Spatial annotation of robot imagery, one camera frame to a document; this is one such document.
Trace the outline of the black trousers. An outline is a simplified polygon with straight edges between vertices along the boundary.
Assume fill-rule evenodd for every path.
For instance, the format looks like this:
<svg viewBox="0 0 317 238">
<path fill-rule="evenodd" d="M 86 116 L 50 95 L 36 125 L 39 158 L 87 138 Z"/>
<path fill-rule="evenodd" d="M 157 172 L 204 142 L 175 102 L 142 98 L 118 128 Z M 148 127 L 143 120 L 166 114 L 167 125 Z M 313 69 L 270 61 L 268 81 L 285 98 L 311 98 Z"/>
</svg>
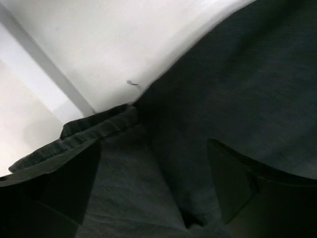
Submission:
<svg viewBox="0 0 317 238">
<path fill-rule="evenodd" d="M 132 104 L 64 125 L 11 174 L 101 144 L 75 238 L 233 238 L 208 140 L 317 180 L 317 3 L 257 0 L 209 31 Z"/>
</svg>

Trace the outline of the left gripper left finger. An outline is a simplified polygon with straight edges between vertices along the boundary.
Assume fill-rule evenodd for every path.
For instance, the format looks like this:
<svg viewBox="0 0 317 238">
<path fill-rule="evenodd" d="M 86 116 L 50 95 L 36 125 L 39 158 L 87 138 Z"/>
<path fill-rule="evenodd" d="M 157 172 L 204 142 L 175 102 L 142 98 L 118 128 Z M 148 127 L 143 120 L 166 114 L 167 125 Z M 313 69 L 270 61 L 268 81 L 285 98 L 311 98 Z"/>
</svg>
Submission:
<svg viewBox="0 0 317 238">
<path fill-rule="evenodd" d="M 101 144 L 66 153 L 0 178 L 2 238 L 74 238 L 84 222 Z"/>
</svg>

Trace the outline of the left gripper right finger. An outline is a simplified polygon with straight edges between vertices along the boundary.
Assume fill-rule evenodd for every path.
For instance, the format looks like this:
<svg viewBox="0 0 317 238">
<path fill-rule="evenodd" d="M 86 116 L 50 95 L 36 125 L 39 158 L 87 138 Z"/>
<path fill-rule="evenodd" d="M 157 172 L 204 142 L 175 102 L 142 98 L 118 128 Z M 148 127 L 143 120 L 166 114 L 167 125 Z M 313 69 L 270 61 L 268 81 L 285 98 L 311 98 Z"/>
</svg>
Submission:
<svg viewBox="0 0 317 238">
<path fill-rule="evenodd" d="M 317 181 L 292 175 L 210 139 L 212 180 L 234 238 L 315 238 Z"/>
</svg>

